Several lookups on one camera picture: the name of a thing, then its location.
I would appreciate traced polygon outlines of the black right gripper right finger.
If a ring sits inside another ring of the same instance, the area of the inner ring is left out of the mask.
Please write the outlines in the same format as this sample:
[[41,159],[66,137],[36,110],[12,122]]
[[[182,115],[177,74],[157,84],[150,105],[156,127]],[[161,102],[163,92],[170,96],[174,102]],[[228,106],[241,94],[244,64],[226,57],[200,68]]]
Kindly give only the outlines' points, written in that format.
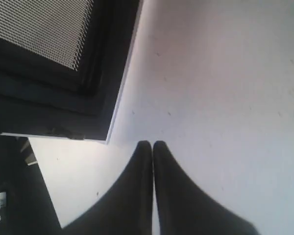
[[164,141],[153,146],[153,166],[162,235],[254,235],[256,228],[202,191]]

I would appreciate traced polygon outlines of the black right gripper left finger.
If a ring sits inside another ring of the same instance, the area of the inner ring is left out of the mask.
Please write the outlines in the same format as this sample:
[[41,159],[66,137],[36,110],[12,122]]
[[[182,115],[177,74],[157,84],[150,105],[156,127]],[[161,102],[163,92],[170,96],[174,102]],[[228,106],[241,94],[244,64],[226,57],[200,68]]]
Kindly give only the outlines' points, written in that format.
[[64,235],[150,235],[153,210],[152,148],[138,142],[112,187]]

